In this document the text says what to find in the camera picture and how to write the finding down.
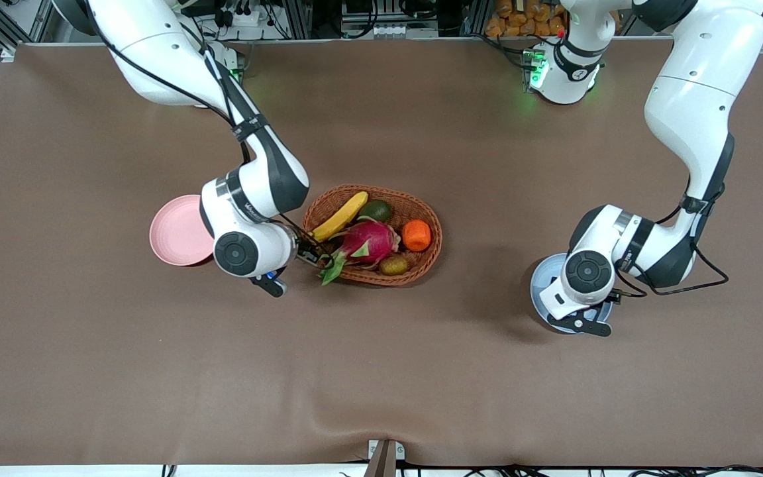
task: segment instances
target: robotic arm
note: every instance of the robotic arm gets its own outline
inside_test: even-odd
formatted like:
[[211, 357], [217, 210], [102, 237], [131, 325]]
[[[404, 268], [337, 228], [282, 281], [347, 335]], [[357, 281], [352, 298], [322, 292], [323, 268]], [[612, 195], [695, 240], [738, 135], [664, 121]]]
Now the robotic arm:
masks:
[[206, 106], [252, 148], [255, 160], [204, 185], [200, 212], [214, 237], [217, 265], [281, 296], [284, 284], [270, 272], [296, 256], [299, 231], [270, 219], [305, 202], [305, 169], [231, 72], [214, 61], [199, 29], [185, 26], [187, 19], [164, 0], [92, 0], [87, 8], [94, 30], [140, 96], [161, 105]]
[[[582, 30], [579, 25], [584, 21], [574, 10], [599, 0], [562, 3], [572, 16], [567, 38], [575, 42], [574, 31]], [[603, 22], [605, 15], [597, 7], [591, 8], [602, 28], [585, 31], [596, 30], [597, 40], [575, 44], [570, 51], [602, 51], [601, 39], [613, 32], [611, 19]], [[633, 10], [654, 30], [670, 31], [674, 39], [670, 57], [649, 93], [644, 116], [656, 138], [687, 166], [690, 182], [670, 227], [614, 205], [603, 205], [582, 217], [559, 276], [535, 297], [545, 305], [548, 316], [544, 318], [549, 323], [575, 332], [611, 332], [605, 323], [564, 318], [609, 298], [617, 270], [638, 278], [656, 293], [681, 283], [690, 273], [697, 241], [715, 200], [723, 193], [723, 178], [732, 159], [729, 111], [763, 45], [763, 0], [634, 0]], [[554, 51], [558, 64], [563, 46]], [[550, 81], [557, 85], [555, 91], [561, 90], [559, 81], [567, 81], [567, 76], [555, 74], [554, 67], [540, 88], [548, 99], [553, 91]], [[587, 70], [596, 72], [589, 66]], [[574, 85], [564, 90], [572, 90], [566, 96], [568, 102], [584, 94]]]

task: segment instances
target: fruit basket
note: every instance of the fruit basket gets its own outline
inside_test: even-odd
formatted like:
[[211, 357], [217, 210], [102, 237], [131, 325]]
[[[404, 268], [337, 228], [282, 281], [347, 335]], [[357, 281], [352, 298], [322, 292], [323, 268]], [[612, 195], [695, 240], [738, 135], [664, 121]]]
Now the fruit basket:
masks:
[[432, 208], [409, 193], [360, 184], [344, 184], [334, 187], [324, 192], [309, 206], [308, 211], [305, 212], [305, 218], [302, 220], [303, 229], [315, 229], [315, 227], [318, 227], [331, 217], [337, 209], [340, 209], [354, 194], [360, 191], [369, 193], [370, 200], [384, 200], [390, 204], [393, 211], [386, 223], [397, 232], [400, 232], [402, 226], [409, 220], [420, 219], [426, 221], [429, 229], [432, 231], [432, 242], [426, 250], [419, 253], [409, 251], [400, 244], [399, 252], [408, 260], [409, 265], [408, 271], [402, 275], [388, 277], [379, 274], [379, 272], [365, 270], [357, 266], [345, 266], [340, 274], [340, 278], [390, 287], [409, 284], [425, 275], [429, 268], [432, 268], [435, 260], [437, 260], [437, 256], [440, 254], [443, 236], [440, 221], [437, 220], [437, 215], [435, 215]]

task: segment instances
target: brown tabletop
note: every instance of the brown tabletop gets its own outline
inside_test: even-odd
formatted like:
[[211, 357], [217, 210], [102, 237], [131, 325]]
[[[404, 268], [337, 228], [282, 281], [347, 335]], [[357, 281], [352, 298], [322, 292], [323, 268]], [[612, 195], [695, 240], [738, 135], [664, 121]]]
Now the brown tabletop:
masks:
[[240, 160], [225, 124], [146, 102], [104, 48], [21, 46], [0, 67], [0, 464], [348, 461], [389, 437], [416, 464], [763, 465], [763, 55], [702, 241], [732, 281], [627, 301], [606, 339], [529, 299], [588, 209], [678, 202], [643, 112], [669, 48], [615, 42], [560, 107], [477, 40], [257, 46], [244, 84], [308, 203], [364, 182], [444, 226], [415, 286], [322, 289], [295, 262], [272, 299], [149, 248], [161, 205]]

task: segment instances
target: pink plate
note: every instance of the pink plate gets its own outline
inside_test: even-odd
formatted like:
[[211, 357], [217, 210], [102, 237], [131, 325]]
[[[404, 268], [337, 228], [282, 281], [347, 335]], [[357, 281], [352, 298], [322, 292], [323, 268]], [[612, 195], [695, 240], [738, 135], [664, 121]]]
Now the pink plate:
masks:
[[199, 196], [183, 195], [161, 207], [149, 227], [149, 244], [170, 265], [195, 265], [210, 257], [214, 239], [199, 215]]

